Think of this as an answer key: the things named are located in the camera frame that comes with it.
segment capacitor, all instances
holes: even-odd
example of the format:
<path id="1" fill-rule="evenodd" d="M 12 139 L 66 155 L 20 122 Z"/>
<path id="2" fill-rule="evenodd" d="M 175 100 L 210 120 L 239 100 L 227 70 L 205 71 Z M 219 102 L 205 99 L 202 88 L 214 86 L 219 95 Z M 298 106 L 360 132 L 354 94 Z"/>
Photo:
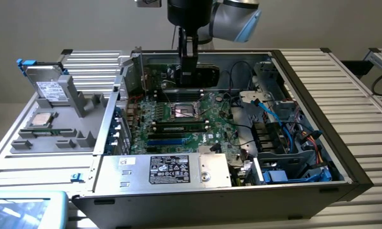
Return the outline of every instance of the capacitor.
<path id="1" fill-rule="evenodd" d="M 221 103 L 223 101 L 223 98 L 221 96 L 217 96 L 215 101 Z"/>

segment white wall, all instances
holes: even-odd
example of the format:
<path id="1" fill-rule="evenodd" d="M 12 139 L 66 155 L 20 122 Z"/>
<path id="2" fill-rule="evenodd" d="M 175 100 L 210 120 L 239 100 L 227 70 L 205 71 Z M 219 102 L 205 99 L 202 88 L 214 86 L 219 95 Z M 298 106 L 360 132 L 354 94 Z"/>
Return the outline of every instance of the white wall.
<path id="1" fill-rule="evenodd" d="M 382 47 L 382 0 L 262 0 L 261 8 L 251 41 L 215 41 L 217 48 L 329 47 L 360 59 Z M 132 0 L 0 0 L 0 102 L 32 95 L 17 58 L 55 61 L 66 48 L 170 49 L 172 28 L 166 7 L 136 8 Z"/>

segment green circuit board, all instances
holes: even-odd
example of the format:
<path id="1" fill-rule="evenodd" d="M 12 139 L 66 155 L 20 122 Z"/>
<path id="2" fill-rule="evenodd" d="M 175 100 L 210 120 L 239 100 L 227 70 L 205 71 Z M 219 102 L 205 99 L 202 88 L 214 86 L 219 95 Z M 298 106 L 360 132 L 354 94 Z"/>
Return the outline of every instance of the green circuit board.
<path id="1" fill-rule="evenodd" d="M 241 147 L 230 144 L 230 138 L 235 132 L 235 127 L 229 124 L 222 117 L 219 112 L 222 106 L 229 109 L 226 100 L 218 102 L 217 97 L 222 97 L 223 94 L 210 93 L 198 102 L 181 102 L 181 103 L 158 103 L 150 98 L 144 98 L 138 101 L 138 118 L 134 118 L 132 122 L 132 146 L 131 154 L 166 154 L 166 153 L 197 153 L 199 152 L 201 146 L 213 146 L 221 144 L 222 152 L 226 154 L 229 162 L 231 164 L 239 164 L 241 160 L 237 161 L 237 154 L 241 153 Z M 175 107 L 194 107 L 198 110 L 198 114 L 194 117 L 189 114 L 175 112 Z M 148 135 L 155 134 L 154 121 L 162 123 L 172 122 L 187 122 L 187 121 L 209 121 L 203 123 L 206 132 L 185 133 L 185 142 L 181 145 L 148 145 Z M 239 144 L 238 138 L 233 137 L 231 142 L 234 145 Z"/>

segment warning label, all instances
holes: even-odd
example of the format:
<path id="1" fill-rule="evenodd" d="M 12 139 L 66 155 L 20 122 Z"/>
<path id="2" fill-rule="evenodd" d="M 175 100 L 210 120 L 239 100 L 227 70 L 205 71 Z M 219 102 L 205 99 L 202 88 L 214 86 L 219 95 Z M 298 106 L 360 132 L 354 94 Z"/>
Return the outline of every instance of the warning label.
<path id="1" fill-rule="evenodd" d="M 67 102 L 64 90 L 58 82 L 37 82 L 37 86 L 50 102 Z"/>
<path id="2" fill-rule="evenodd" d="M 190 183 L 189 156 L 152 156 L 150 160 L 150 183 Z"/>

